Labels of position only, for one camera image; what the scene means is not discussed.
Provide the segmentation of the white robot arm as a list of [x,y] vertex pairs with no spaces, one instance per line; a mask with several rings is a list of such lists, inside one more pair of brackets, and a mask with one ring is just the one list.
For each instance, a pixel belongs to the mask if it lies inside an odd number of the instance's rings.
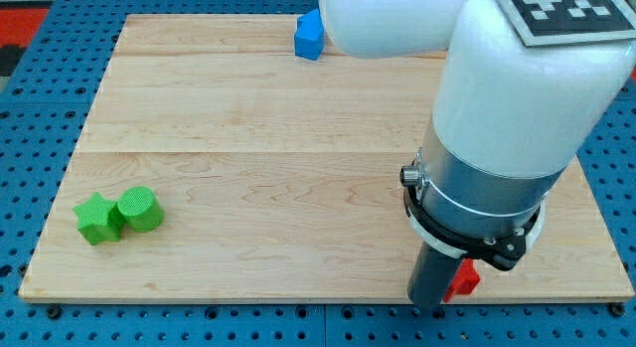
[[447,54],[422,145],[400,173],[416,270],[513,268],[546,198],[635,63],[626,0],[318,0],[365,59]]

